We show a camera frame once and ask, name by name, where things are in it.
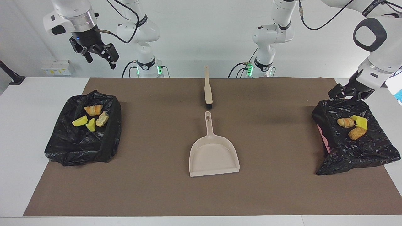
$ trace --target food item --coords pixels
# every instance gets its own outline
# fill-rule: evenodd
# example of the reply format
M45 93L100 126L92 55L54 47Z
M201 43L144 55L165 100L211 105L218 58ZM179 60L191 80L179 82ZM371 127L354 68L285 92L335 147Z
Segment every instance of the food item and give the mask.
M352 115L351 119L356 121L356 127L363 128L364 130L368 129L368 127L367 127L367 119L366 118L363 118L363 117L360 117L360 116L357 116L357 115Z
M95 132L96 131L96 122L95 119L91 119L89 120L89 122L87 124L85 124L86 127L89 129L89 131L91 132Z
M105 111L103 111L99 118L96 120L96 125L102 127L106 124L108 119L109 115Z
M94 105L84 107L85 111L88 113L89 116L100 115L102 112L103 105Z
M73 121L72 123L73 123L73 125L74 125L75 127L80 126L80 125L85 125L85 124L88 123L88 117L87 117L86 115L84 115L84 116L82 116L81 118L76 119L76 120Z
M348 135L352 140L357 140L360 137L362 137L364 134L366 134L366 131L367 130L365 130L361 127L356 127L353 130L351 130Z
M336 122L344 128L352 128L355 126L355 122L351 118L338 119Z

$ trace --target brown table mat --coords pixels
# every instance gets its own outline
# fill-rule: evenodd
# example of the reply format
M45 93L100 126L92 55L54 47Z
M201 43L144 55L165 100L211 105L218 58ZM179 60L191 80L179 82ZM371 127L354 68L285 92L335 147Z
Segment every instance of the brown table mat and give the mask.
M211 79L214 132L236 148L240 172L190 178L192 144L206 135L203 79L91 78L121 102L109 162L49 162L24 216L402 214L383 166L317 176L321 137L311 118L326 78Z

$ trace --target dustpan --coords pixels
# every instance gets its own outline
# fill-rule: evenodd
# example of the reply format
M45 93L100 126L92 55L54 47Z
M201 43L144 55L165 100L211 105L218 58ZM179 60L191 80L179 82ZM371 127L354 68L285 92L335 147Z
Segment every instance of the dustpan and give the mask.
M198 139L190 151L190 176L239 172L240 164L233 144L213 133L211 112L205 112L207 135Z

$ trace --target plastic bag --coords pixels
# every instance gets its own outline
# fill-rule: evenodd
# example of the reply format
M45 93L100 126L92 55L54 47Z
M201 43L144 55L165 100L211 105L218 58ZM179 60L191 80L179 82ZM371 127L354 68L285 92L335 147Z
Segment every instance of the plastic bag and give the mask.
M103 105L109 114L103 127L90 132L86 126L75 127L72 121L87 115L86 106ZM121 107L115 96L92 91L88 95L67 100L54 126L45 149L46 157L63 166L82 165L87 162L108 162L117 152L121 135Z
M358 140L351 140L348 133L353 128L337 124L339 118L360 115L367 119L368 130ZM356 99L320 101L312 117L322 135L325 160L316 174L326 175L384 165L400 160L400 154L371 113L369 106Z

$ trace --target bread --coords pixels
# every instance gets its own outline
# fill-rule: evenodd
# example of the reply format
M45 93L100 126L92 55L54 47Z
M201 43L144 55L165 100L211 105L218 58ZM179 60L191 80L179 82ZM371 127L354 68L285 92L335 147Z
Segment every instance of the bread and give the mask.
M107 123L108 119L109 115L105 111L103 111L99 118L96 120L96 125L102 127Z
M353 126L355 126L355 122L351 118L338 119L336 122L338 123L338 125L344 128L352 128Z
M88 113L89 116L100 115L102 112L103 105L95 105L84 107L84 110Z
M356 127L353 130L351 130L348 135L352 140L357 140L360 137L362 137L364 134L366 134L365 129L363 129L361 127Z

